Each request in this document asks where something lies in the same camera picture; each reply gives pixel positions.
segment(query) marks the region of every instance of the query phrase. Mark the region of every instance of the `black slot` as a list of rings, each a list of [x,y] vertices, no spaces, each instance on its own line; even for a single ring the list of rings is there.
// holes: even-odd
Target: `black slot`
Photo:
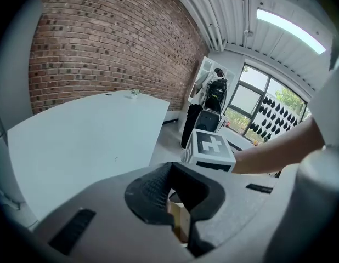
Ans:
[[[251,189],[251,190],[254,190],[254,191],[258,191],[258,192],[261,192],[261,193],[266,193],[266,194],[270,194],[273,190],[273,188],[271,188],[271,187],[261,186],[261,185],[252,184],[252,183],[247,185],[245,188]]]
[[[94,218],[96,212],[90,209],[81,209],[49,242],[49,245],[64,255],[69,255],[74,245]]]

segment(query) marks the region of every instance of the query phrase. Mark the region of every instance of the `brick wall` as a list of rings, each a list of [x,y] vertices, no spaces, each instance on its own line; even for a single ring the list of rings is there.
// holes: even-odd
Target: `brick wall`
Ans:
[[[208,50],[180,1],[42,1],[29,68],[34,113],[132,88],[182,108]]]

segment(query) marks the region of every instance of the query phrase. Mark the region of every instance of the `black speaker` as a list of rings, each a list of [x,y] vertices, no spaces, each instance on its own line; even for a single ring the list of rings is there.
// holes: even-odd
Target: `black speaker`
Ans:
[[[202,110],[196,120],[194,128],[215,132],[219,124],[219,118],[219,113],[210,110]]]

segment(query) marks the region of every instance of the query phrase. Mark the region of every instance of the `human arm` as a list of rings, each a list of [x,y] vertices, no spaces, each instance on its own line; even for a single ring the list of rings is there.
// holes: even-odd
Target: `human arm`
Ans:
[[[262,145],[234,154],[233,173],[272,173],[299,163],[310,152],[322,148],[324,141],[312,117],[288,132]]]

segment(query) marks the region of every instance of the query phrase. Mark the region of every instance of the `person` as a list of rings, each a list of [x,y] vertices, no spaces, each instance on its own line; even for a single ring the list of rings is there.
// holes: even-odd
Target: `person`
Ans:
[[[204,107],[208,108],[214,108],[217,112],[221,113],[221,109],[224,106],[224,102],[219,102],[217,100],[211,100],[210,96],[210,85],[218,80],[225,79],[224,73],[221,69],[217,68],[214,71],[208,72],[205,75],[201,76],[194,85],[195,89],[195,95],[193,96],[193,99],[191,100],[191,105],[188,108],[188,115],[187,120],[185,121],[182,140],[180,142],[180,146],[182,149],[186,149],[187,143],[190,137],[191,132],[193,131],[195,127],[196,120],[198,116],[200,115],[200,112],[203,110]]]
[[[235,153],[233,173],[281,171],[324,145],[339,145],[339,38],[336,36],[332,41],[329,71],[330,79],[308,105],[313,116],[265,144]]]
[[[321,149],[324,140],[313,117],[266,143],[234,153],[233,173],[272,173],[299,163],[307,154]]]
[[[222,78],[224,78],[224,73],[219,68],[201,76],[194,84],[195,95],[193,96],[191,104],[202,105],[206,99],[208,85]]]

